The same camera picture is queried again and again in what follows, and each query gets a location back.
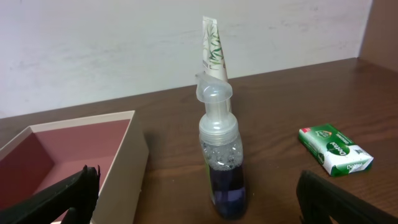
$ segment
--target clear plastic cap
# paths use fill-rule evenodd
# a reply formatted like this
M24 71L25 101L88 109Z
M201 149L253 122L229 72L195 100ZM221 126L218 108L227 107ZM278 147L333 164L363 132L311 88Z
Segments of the clear plastic cap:
M212 145L230 143L239 134L238 121L227 109L231 85L205 72L196 74L196 78L197 98L206 106L206 114L199 122L200 138Z

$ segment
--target soap box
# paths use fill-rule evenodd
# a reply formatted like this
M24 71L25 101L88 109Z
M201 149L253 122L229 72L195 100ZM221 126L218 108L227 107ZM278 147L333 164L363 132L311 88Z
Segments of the soap box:
M148 152L135 111L29 126L0 148L0 210L99 165L91 223L132 223Z
M372 156L330 124L302 128L298 138L332 177L372 165Z

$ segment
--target foaming soap dispenser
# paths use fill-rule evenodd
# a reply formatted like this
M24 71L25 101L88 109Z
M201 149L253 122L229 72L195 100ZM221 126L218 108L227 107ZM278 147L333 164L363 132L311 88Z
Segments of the foaming soap dispenser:
M210 180L211 200L223 218L237 219L246 209L246 188L238 121L227 107L232 87L204 72L196 77L197 98L206 106L206 114L199 122L199 138Z

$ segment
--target purple liquid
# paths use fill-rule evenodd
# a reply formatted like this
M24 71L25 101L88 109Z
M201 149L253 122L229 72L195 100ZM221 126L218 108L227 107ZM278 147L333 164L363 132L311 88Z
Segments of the purple liquid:
M231 170L210 170L213 203L226 219L240 218L246 209L246 189L242 165Z

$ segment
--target brown wooden panel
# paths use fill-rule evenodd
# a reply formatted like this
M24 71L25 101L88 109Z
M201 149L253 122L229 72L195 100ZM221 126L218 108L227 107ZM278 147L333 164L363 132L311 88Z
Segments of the brown wooden panel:
M374 0L359 57L398 72L398 1Z
M249 187L248 210L234 223L300 223L295 187L303 169L398 216L397 73L348 59L230 83ZM0 145L29 124L126 110L138 111L150 150L135 224L229 223L210 202L195 86L2 119ZM329 177L297 139L299 128L324 123L374 156L373 168Z

